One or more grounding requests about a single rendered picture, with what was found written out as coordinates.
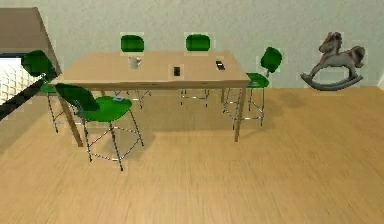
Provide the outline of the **light wooden dining table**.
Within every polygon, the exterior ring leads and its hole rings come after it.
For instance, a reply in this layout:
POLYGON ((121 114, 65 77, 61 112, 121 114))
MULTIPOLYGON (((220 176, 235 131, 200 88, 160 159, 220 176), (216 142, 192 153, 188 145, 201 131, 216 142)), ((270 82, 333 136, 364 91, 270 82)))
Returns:
POLYGON ((248 76, 229 51, 145 51, 138 69, 130 69, 129 53, 90 53, 66 68, 54 81, 92 91, 225 89, 244 90, 248 76), (225 70, 218 70, 222 61, 225 70), (174 76, 180 67, 180 76, 174 76))

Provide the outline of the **green chair with metal legs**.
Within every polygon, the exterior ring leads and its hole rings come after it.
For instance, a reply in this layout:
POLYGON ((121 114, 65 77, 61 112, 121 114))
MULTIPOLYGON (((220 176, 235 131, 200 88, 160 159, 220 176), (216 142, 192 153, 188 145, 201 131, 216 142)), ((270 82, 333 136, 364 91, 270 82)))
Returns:
MULTIPOLYGON (((145 48, 144 39, 134 34, 123 35, 120 39, 120 48, 123 53, 143 53, 145 48)), ((150 90, 136 90, 135 93, 134 100, 139 103, 140 108, 143 108, 143 98, 146 95, 152 95, 150 90)))
POLYGON ((140 143, 144 145, 142 134, 139 130, 135 116, 131 110, 132 101, 128 98, 124 98, 121 102, 113 101, 114 97, 119 96, 100 96, 95 98, 90 90, 76 85, 57 83, 55 85, 57 93, 70 105, 76 108, 76 115, 81 119, 81 125, 83 127, 86 151, 89 161, 92 161, 94 157, 101 159, 116 161, 119 164, 120 170, 123 171, 122 161, 131 152, 131 150, 140 143), (121 119, 127 113, 130 114, 134 129, 122 128, 114 126, 113 123, 121 119), (108 128, 100 136, 94 140, 89 139, 89 132, 87 124, 90 122, 106 123, 108 128), (121 153, 118 149, 116 142, 115 131, 126 131, 136 136, 135 142, 124 153, 121 153), (114 146, 115 157, 108 157, 91 151, 91 147, 102 139, 107 133, 111 134, 112 143, 114 146))
MULTIPOLYGON (((205 34, 190 34, 186 37, 185 46, 187 51, 208 51, 211 46, 210 37, 205 34)), ((203 96, 189 96, 186 89, 181 90, 180 104, 183 104, 185 99, 199 99, 205 101, 205 106, 208 106, 209 89, 204 90, 203 96)))
POLYGON ((47 97, 54 129, 56 132, 59 132, 57 119, 63 112, 55 114, 51 101, 51 97, 57 94, 55 86, 51 83, 51 81, 57 77, 55 66, 42 50, 33 50, 23 55, 21 57, 21 65, 29 75, 42 80, 39 91, 47 97))
MULTIPOLYGON (((249 97, 245 98, 244 102, 247 105, 248 112, 251 112, 251 106, 256 108, 256 111, 259 113, 259 116, 255 117, 241 117, 240 120, 260 120, 260 126, 263 126, 263 121, 265 118, 265 89, 269 86, 269 76, 276 72, 276 70, 279 68, 282 62, 282 53, 274 48, 274 47, 267 47, 263 56, 260 59, 260 66, 263 68, 264 73, 257 73, 257 72, 247 72, 247 76, 250 80, 248 86, 247 86, 247 92, 249 92, 249 97), (261 104, 257 104, 253 101, 253 90, 254 89, 261 89, 261 104)), ((240 97, 242 94, 242 91, 240 89, 239 96, 236 101, 230 101, 229 96, 231 93, 231 89, 228 88, 227 95, 225 96, 225 100, 223 102, 223 113, 226 113, 231 120, 233 120, 232 128, 234 130, 235 128, 235 121, 237 121, 238 112, 240 110, 240 97), (235 112, 230 112, 228 105, 235 104, 235 112)))

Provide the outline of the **grey rocking horse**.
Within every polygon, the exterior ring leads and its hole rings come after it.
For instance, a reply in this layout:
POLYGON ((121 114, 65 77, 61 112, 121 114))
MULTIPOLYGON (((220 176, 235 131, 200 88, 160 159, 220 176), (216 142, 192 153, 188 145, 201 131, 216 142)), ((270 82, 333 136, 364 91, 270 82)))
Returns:
POLYGON ((356 70, 364 66, 363 59, 365 48, 354 46, 349 50, 341 52, 342 34, 339 32, 329 32, 319 46, 318 50, 322 53, 319 62, 312 68, 309 74, 302 73, 300 77, 310 87, 319 91, 338 91, 350 87, 363 79, 356 70), (315 75, 322 69, 329 67, 344 67, 348 70, 348 77, 334 83, 318 83, 314 81, 315 75))

